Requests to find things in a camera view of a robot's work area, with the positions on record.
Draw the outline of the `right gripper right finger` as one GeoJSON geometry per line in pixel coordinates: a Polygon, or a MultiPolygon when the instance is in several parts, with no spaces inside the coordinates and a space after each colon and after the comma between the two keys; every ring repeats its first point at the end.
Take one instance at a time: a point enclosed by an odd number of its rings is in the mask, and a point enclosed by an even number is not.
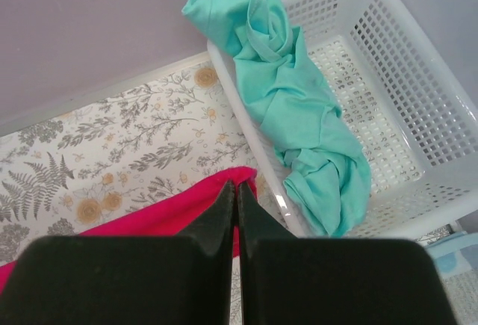
{"type": "Polygon", "coordinates": [[[414,241],[298,238],[238,188],[245,324],[454,324],[432,259],[414,241]]]}

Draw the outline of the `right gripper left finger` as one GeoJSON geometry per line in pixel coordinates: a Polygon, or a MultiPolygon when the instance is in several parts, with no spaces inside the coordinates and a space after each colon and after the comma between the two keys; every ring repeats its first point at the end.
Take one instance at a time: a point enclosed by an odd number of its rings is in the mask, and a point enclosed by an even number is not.
{"type": "Polygon", "coordinates": [[[235,186],[169,237],[49,236],[19,257],[3,324],[227,324],[235,186]]]}

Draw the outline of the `magenta t shirt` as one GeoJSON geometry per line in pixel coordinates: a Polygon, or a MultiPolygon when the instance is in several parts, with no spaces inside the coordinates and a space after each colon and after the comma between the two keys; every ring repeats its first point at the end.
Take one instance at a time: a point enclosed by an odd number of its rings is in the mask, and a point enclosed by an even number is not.
{"type": "Polygon", "coordinates": [[[239,252],[231,220],[208,220],[214,235],[225,232],[226,242],[218,246],[215,258],[208,259],[193,245],[193,255],[181,263],[176,249],[185,245],[173,241],[159,245],[190,224],[216,210],[232,213],[235,191],[241,183],[255,190],[256,171],[236,167],[215,173],[186,191],[80,234],[63,239],[74,258],[56,258],[28,270],[12,261],[1,267],[1,297],[20,299],[38,296],[90,298],[124,297],[145,291],[170,297],[174,291],[202,292],[214,297],[229,293],[231,258],[239,252]]]}

